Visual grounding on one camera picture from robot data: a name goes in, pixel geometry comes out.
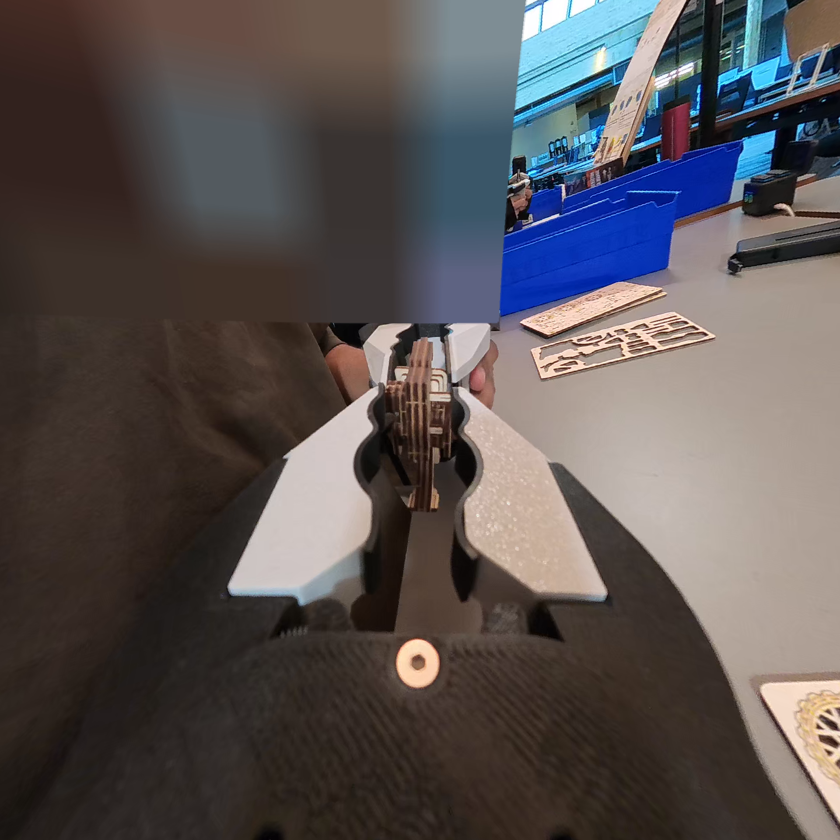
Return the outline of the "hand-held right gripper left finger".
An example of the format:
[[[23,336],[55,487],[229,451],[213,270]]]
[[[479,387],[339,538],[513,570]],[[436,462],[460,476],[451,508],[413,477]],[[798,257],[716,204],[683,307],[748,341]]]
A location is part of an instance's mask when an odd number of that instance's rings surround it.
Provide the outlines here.
[[[232,596],[332,598],[351,606],[363,592],[363,546],[372,504],[354,458],[374,430],[370,389],[294,447],[227,584]]]

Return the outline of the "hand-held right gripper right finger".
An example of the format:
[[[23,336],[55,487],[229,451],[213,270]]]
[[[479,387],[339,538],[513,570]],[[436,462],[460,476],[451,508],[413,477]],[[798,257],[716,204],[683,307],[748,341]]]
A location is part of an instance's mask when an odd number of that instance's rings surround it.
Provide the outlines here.
[[[466,388],[455,388],[455,399],[465,494],[455,507],[451,569],[460,600],[604,602],[606,585],[553,465]]]

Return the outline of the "wooden model assembly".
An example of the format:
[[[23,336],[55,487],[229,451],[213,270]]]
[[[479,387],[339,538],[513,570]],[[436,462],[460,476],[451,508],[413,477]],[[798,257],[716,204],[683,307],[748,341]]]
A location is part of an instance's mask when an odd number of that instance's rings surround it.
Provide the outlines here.
[[[438,509],[434,469],[452,455],[452,388],[446,370],[434,365],[434,350],[432,339],[419,338],[385,384],[392,447],[412,488],[407,505],[420,512]]]

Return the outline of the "person's left forearm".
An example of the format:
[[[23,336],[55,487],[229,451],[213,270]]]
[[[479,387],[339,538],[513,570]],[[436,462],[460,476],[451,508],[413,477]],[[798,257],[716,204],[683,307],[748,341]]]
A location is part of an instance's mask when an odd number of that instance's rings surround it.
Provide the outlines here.
[[[348,405],[370,390],[370,371],[362,349],[339,343],[326,354],[325,361]]]

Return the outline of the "grey desk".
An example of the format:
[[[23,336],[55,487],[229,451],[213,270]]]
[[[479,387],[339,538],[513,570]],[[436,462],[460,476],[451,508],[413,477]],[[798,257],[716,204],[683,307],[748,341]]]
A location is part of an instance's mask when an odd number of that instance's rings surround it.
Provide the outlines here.
[[[673,235],[666,297],[713,341],[541,381],[524,331],[493,336],[495,411],[645,546],[695,611],[752,740],[808,838],[838,827],[757,694],[838,673],[838,255],[727,273],[740,240],[826,222],[739,208]]]

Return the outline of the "brown background desk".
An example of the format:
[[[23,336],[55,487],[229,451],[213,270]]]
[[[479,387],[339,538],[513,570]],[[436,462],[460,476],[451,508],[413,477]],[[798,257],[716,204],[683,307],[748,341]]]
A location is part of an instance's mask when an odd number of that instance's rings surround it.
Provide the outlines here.
[[[691,149],[743,140],[762,133],[781,131],[781,143],[795,138],[798,126],[837,118],[839,78],[795,92],[789,97],[766,101],[740,112],[718,117],[710,140],[700,138],[699,127],[691,131]]]

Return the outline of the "slotted wooden puzzle sheet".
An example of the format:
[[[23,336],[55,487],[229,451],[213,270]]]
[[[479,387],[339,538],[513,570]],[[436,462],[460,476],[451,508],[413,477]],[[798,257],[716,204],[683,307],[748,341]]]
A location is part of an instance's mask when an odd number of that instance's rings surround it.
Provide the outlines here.
[[[531,351],[543,381],[713,341],[716,336],[675,311],[584,333]]]

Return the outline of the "engraved wooden puzzle sheet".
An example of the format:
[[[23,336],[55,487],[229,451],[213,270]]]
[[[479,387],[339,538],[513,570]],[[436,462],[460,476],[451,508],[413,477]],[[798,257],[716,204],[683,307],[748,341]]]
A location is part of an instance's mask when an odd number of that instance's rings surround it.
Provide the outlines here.
[[[520,321],[527,331],[551,339],[612,314],[666,296],[663,288],[629,281],[613,283]]]

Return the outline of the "blue plastic bin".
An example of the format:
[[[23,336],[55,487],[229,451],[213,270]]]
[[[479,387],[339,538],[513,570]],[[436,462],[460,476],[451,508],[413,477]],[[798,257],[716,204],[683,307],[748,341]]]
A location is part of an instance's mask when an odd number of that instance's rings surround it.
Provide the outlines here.
[[[678,198],[678,192],[628,192],[507,234],[500,315],[667,268]]]
[[[532,198],[530,214],[537,222],[602,200],[620,200],[629,192],[676,192],[677,218],[698,214],[729,201],[742,148],[739,140],[689,151],[679,161],[661,161],[569,197],[559,188],[540,191]]]

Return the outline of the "person's brown shirt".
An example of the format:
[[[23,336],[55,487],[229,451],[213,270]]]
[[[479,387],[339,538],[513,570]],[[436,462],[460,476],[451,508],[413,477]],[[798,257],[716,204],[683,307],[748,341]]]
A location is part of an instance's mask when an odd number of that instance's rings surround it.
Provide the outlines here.
[[[2,317],[1,823],[176,555],[344,407],[325,323]]]

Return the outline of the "tan instruction board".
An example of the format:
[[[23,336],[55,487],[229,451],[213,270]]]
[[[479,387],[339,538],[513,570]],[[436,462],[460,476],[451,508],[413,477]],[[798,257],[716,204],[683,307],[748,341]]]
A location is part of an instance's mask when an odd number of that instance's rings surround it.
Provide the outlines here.
[[[686,1],[660,1],[619,87],[592,162],[597,168],[616,160],[627,162],[654,86],[654,69]]]

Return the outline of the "wooden puzzle sheet with wheels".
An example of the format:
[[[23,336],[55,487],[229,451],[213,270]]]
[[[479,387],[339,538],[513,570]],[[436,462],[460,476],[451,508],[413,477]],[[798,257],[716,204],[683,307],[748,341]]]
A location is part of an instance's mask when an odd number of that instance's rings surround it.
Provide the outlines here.
[[[838,818],[838,674],[763,679],[759,694],[826,807]]]

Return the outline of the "black pole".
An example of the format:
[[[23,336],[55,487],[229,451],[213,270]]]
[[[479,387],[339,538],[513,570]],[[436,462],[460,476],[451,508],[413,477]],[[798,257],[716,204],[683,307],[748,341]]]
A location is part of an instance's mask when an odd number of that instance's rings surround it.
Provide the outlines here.
[[[703,10],[698,149],[712,146],[716,139],[721,28],[724,1],[705,1]]]

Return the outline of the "white stand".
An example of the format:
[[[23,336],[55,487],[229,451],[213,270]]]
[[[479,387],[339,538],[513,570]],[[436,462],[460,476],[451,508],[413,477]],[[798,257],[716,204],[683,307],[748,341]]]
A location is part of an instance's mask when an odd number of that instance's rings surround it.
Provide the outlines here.
[[[792,96],[795,91],[810,90],[816,86],[830,49],[830,45],[825,43],[819,48],[810,49],[798,56],[785,90],[786,97]]]

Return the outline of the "black and tan panel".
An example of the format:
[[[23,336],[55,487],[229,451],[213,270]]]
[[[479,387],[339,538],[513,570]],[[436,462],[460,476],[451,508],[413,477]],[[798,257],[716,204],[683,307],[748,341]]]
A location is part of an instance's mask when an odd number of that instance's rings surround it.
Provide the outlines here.
[[[839,45],[839,1],[788,1],[787,6],[784,32],[791,63],[825,44]]]

